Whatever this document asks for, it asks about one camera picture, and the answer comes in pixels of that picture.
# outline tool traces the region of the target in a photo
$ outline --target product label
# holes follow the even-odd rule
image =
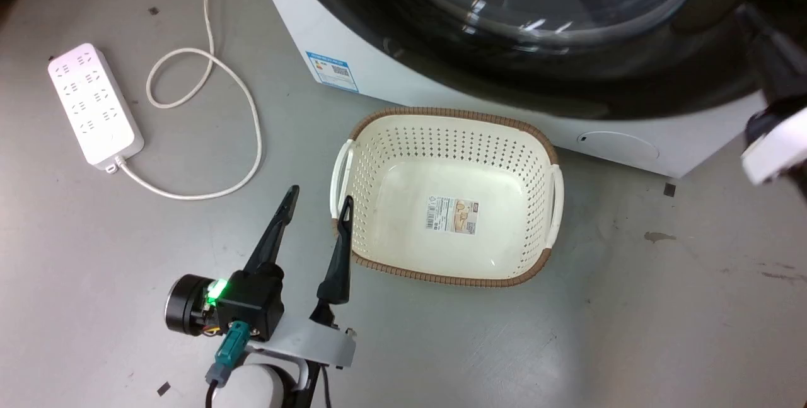
[[[479,203],[470,199],[430,196],[426,205],[426,228],[476,235]]]
[[[351,67],[345,61],[323,57],[311,52],[306,52],[306,54],[308,54],[308,60],[311,61],[311,66],[314,66],[314,70],[320,76],[320,81],[323,84],[358,92],[356,81],[354,81],[351,74]]]

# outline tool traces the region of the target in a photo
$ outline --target power strip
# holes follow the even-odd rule
[[[143,136],[118,82],[93,44],[81,44],[55,58],[48,73],[87,163],[115,173],[116,158],[143,149]]]

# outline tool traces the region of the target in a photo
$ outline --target white power strip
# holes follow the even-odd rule
[[[143,149],[143,136],[118,83],[93,44],[55,58],[48,73],[88,163],[115,173],[116,157],[128,158]]]

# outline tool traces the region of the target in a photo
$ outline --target barcode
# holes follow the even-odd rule
[[[429,203],[429,210],[426,212],[426,228],[437,230],[438,227],[434,226],[434,219],[438,215],[438,205]]]
[[[334,74],[344,75],[346,77],[351,77],[351,73],[348,72],[348,69],[340,68],[339,66],[331,65],[332,69],[334,69]]]

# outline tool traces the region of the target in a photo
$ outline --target laundry basket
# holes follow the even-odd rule
[[[441,284],[510,287],[550,257],[563,178],[536,127],[495,115],[395,107],[339,151],[331,216],[354,198],[358,264]]]

